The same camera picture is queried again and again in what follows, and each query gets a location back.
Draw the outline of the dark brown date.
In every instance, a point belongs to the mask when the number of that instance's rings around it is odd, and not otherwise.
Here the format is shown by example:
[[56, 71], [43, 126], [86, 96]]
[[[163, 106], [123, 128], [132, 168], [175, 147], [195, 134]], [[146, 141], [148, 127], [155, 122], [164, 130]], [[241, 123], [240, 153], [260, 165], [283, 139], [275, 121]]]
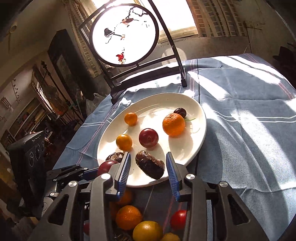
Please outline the dark brown date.
[[135, 156], [135, 162], [138, 167], [149, 177], [159, 180], [165, 171], [165, 163], [156, 159], [146, 151], [140, 151]]

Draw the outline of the red cherry tomato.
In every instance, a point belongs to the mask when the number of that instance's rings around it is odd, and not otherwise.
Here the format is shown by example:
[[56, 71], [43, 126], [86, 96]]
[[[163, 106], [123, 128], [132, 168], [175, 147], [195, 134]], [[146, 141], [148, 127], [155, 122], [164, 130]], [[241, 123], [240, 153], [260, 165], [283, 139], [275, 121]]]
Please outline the red cherry tomato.
[[186, 210], [176, 211], [170, 219], [170, 226], [173, 230], [183, 230], [186, 225]]

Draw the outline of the rough mandarin orange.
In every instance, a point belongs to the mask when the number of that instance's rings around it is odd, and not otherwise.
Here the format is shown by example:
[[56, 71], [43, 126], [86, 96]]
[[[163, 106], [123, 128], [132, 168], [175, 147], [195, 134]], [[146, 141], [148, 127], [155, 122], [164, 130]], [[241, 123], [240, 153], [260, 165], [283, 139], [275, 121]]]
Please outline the rough mandarin orange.
[[126, 205], [117, 212], [115, 222], [118, 228], [122, 230], [133, 230], [142, 222], [142, 219], [142, 214], [138, 208], [132, 205]]

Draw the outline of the small front orange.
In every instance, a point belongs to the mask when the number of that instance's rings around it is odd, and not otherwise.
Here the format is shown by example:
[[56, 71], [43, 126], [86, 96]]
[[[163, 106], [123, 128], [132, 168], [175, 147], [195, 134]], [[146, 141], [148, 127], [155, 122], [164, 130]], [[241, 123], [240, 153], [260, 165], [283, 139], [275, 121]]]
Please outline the small front orange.
[[137, 124], [137, 119], [136, 113], [127, 113], [124, 117], [125, 123], [129, 126], [135, 126]]

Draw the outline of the yellow lemon fruit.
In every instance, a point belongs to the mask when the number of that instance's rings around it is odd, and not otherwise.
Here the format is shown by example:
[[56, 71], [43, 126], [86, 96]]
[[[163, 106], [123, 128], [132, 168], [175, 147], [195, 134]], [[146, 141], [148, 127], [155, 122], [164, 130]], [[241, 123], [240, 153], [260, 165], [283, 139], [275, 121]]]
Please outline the yellow lemon fruit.
[[180, 241], [180, 238], [178, 235], [175, 235], [172, 232], [168, 232], [163, 235], [161, 241]]

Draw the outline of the large yellow orange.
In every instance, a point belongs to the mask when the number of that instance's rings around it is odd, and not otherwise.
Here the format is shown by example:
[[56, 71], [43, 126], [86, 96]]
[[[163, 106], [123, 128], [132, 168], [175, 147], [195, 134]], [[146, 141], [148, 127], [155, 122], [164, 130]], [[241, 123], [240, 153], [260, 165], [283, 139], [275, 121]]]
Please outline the large yellow orange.
[[163, 235], [163, 228], [159, 223], [142, 221], [134, 228], [132, 238], [135, 241], [158, 241]]

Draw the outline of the dark cherry with stem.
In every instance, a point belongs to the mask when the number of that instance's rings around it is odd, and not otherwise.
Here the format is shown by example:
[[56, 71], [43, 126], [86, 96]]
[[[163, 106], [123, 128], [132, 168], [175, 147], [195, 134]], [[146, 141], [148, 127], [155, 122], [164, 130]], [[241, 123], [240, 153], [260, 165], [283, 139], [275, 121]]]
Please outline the dark cherry with stem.
[[187, 118], [187, 112], [184, 108], [177, 108], [174, 110], [174, 113], [179, 114], [186, 121], [192, 121], [195, 119], [195, 118], [192, 118], [192, 119]]

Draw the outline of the small red tomato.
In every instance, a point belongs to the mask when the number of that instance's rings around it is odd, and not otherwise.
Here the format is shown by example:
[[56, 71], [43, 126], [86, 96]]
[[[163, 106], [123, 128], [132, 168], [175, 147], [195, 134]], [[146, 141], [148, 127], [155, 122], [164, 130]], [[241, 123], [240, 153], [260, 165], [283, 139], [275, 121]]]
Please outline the small red tomato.
[[86, 235], [89, 235], [89, 230], [90, 230], [89, 223], [88, 222], [84, 223], [84, 225], [83, 225], [83, 231], [84, 231], [84, 233]]

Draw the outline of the yellow orange fruit front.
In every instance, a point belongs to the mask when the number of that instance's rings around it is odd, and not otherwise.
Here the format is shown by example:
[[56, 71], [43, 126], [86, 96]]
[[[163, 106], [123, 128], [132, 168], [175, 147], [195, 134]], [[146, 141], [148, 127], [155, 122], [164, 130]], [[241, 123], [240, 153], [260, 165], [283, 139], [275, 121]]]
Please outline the yellow orange fruit front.
[[122, 151], [130, 151], [132, 149], [132, 139], [127, 134], [121, 134], [116, 138], [116, 145]]

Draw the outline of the white oval plate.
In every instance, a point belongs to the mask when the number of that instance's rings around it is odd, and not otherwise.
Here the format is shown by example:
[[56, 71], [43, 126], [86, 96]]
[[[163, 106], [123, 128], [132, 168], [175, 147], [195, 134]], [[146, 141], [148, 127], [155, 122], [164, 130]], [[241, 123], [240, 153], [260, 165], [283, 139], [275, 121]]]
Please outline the white oval plate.
[[[177, 117], [178, 136], [172, 137], [163, 129], [167, 115], [177, 108], [186, 111], [186, 117]], [[195, 99], [178, 93], [160, 93], [144, 98], [116, 116], [106, 128], [98, 143], [97, 162], [101, 165], [110, 154], [129, 151], [131, 167], [128, 187], [147, 187], [168, 179], [167, 170], [159, 179], [148, 176], [136, 163], [140, 151], [165, 161], [170, 152], [175, 162], [187, 166], [203, 145], [207, 130], [206, 116]]]

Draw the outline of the white plastic bag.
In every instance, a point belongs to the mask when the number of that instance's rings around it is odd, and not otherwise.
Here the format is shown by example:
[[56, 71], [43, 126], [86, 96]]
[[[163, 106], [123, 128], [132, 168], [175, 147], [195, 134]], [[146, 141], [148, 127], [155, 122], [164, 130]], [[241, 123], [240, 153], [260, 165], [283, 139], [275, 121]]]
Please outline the white plastic bag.
[[105, 96], [102, 96], [98, 93], [93, 93], [94, 99], [88, 100], [86, 99], [86, 113], [87, 115], [90, 115], [95, 111], [95, 109], [99, 106], [100, 102], [102, 102], [105, 99]]

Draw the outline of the blue striped tablecloth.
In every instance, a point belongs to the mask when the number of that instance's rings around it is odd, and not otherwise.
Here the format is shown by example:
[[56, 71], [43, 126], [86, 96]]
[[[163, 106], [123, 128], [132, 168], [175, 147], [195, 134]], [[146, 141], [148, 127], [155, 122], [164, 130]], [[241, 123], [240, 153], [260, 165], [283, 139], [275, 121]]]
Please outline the blue striped tablecloth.
[[97, 167], [97, 146], [110, 122], [132, 103], [162, 92], [198, 101], [207, 118], [199, 157], [188, 171], [209, 183], [224, 180], [237, 192], [270, 240], [295, 216], [295, 88], [254, 54], [185, 62], [191, 78], [178, 76], [127, 89], [116, 104], [106, 97], [86, 118], [55, 164]]

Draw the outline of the round bird screen ornament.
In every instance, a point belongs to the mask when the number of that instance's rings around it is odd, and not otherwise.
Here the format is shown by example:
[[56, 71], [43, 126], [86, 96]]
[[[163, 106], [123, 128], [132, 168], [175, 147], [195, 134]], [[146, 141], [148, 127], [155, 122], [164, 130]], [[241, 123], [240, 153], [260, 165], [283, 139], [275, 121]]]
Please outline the round bird screen ornament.
[[[87, 47], [103, 71], [115, 104], [128, 88], [170, 75], [181, 76], [187, 87], [185, 67], [163, 18], [153, 1], [152, 10], [139, 4], [103, 4], [78, 28]], [[171, 55], [146, 62], [159, 40], [162, 27]]]

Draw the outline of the checked curtain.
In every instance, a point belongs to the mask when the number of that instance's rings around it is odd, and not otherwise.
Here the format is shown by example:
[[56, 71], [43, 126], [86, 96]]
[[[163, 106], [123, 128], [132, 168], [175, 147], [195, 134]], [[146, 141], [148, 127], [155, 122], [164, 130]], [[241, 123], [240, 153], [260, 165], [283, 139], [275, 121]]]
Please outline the checked curtain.
[[189, 0], [199, 37], [246, 37], [247, 33], [229, 0]]
[[95, 10], [94, 4], [92, 1], [64, 1], [64, 6], [69, 15], [75, 42], [79, 49], [84, 66], [90, 76], [95, 78], [102, 73], [102, 69], [97, 64], [95, 57], [78, 29], [80, 25], [89, 17], [91, 10]]

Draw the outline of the right checked curtain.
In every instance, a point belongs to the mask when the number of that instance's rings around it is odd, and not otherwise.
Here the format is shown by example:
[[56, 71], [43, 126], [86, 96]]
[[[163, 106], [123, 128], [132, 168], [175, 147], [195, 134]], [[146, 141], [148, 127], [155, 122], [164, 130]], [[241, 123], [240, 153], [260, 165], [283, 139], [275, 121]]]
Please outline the right checked curtain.
[[247, 33], [229, 0], [189, 0], [199, 37], [246, 37]]

